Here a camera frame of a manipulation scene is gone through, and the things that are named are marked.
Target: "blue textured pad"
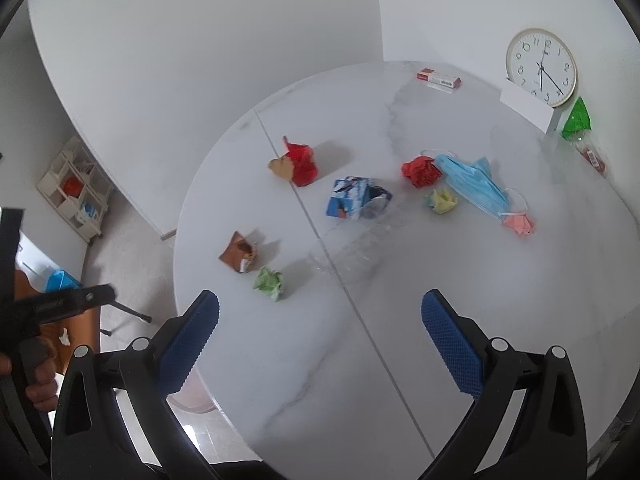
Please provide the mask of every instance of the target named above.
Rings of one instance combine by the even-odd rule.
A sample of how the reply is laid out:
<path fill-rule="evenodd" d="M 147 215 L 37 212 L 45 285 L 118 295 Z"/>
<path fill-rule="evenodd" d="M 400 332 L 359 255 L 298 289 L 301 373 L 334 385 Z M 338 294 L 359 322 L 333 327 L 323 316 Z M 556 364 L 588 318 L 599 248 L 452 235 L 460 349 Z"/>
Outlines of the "blue textured pad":
<path fill-rule="evenodd" d="M 478 399 L 484 387 L 482 360 L 433 291 L 422 298 L 422 322 L 459 390 Z"/>
<path fill-rule="evenodd" d="M 194 306 L 195 310 L 158 359 L 156 389 L 163 397 L 180 391 L 218 324 L 220 304 L 215 294 L 203 291 Z"/>

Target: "mask ear loop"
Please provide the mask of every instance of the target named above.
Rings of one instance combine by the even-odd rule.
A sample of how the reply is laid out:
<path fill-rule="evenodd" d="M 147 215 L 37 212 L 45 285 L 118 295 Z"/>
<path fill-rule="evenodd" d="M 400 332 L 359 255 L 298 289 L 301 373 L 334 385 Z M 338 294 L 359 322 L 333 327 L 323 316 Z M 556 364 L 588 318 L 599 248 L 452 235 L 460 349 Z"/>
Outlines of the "mask ear loop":
<path fill-rule="evenodd" d="M 518 211 L 518 213 L 500 213 L 500 216 L 517 216 L 517 215 L 521 215 L 523 213 L 526 213 L 529 210 L 529 204 L 527 204 L 527 200 L 515 189 L 513 189 L 513 187 L 505 187 L 504 188 L 505 192 L 510 192 L 513 193 L 514 195 L 520 197 L 520 200 L 522 200 L 522 203 L 524 204 L 524 209 L 520 208 Z"/>
<path fill-rule="evenodd" d="M 429 155 L 429 153 L 431 153 L 431 155 L 448 155 L 451 158 L 456 158 L 455 153 L 450 152 L 449 150 L 439 150 L 438 148 L 431 148 L 430 150 L 422 150 L 420 152 L 422 156 L 430 156 L 431 158 L 434 158 L 433 156 Z"/>

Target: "table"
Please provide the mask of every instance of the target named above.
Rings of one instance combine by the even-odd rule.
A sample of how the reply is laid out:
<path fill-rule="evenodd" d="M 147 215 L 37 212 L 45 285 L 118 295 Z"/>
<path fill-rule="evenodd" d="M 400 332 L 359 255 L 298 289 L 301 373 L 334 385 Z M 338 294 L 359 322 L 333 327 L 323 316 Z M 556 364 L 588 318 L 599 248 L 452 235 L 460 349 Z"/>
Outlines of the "table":
<path fill-rule="evenodd" d="M 420 321 L 431 288 L 489 338 L 525 351 L 565 347 L 589 445 L 638 371 L 640 242 L 622 200 L 571 146 L 501 104 L 497 89 L 436 64 L 463 80 L 449 94 L 416 79 L 424 66 L 348 66 L 277 92 L 210 151 L 183 206 L 178 308 L 205 288 L 221 305 L 197 369 L 247 443 L 292 480 L 412 480 L 440 452 L 471 398 Z M 315 183 L 294 188 L 267 169 L 285 151 L 282 136 L 314 148 Z M 464 200 L 443 216 L 424 209 L 427 191 L 400 167 L 427 149 L 467 162 L 487 156 L 496 181 L 526 197 L 536 233 L 519 238 Z M 343 285 L 308 253 L 341 222 L 324 210 L 334 178 L 347 175 L 375 178 L 407 222 L 372 273 Z M 259 243 L 260 264 L 283 272 L 282 300 L 252 290 L 255 272 L 218 261 L 235 230 Z"/>

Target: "silver screw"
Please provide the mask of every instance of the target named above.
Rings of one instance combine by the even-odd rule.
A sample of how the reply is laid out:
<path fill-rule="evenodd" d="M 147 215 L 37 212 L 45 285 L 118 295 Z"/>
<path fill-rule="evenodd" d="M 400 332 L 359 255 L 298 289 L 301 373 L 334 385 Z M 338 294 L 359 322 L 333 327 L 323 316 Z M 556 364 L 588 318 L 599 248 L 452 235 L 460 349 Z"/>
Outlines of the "silver screw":
<path fill-rule="evenodd" d="M 566 357 L 566 352 L 564 351 L 564 348 L 562 348 L 561 346 L 554 346 L 551 349 L 551 353 L 555 355 L 558 359 L 564 359 Z"/>
<path fill-rule="evenodd" d="M 491 346 L 498 352 L 504 352 L 507 348 L 509 348 L 509 344 L 504 339 L 501 339 L 499 337 L 491 341 Z"/>
<path fill-rule="evenodd" d="M 131 347 L 137 352 L 144 350 L 148 346 L 149 346 L 149 339 L 147 339 L 146 337 L 139 337 L 131 345 Z"/>
<path fill-rule="evenodd" d="M 84 357 L 89 353 L 89 347 L 87 345 L 80 345 L 78 348 L 74 350 L 74 355 L 76 357 Z"/>

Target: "green crumpled paper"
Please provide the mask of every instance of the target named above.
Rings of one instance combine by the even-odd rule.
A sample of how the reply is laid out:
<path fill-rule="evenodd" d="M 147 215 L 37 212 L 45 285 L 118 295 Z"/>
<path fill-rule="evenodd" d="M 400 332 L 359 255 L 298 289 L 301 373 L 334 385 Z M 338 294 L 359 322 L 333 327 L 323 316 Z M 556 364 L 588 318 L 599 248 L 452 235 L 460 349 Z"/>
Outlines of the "green crumpled paper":
<path fill-rule="evenodd" d="M 447 186 L 434 189 L 424 197 L 424 203 L 439 215 L 451 211 L 458 204 L 458 197 Z"/>
<path fill-rule="evenodd" d="M 569 140 L 576 133 L 583 130 L 591 130 L 591 119 L 589 118 L 589 113 L 584 101 L 581 97 L 578 97 L 578 100 L 575 102 L 575 105 L 569 114 L 569 118 L 564 124 L 562 136 Z"/>
<path fill-rule="evenodd" d="M 283 290 L 282 273 L 271 270 L 267 266 L 263 266 L 258 271 L 258 277 L 255 279 L 254 288 L 260 290 L 269 296 L 273 301 L 278 301 Z"/>

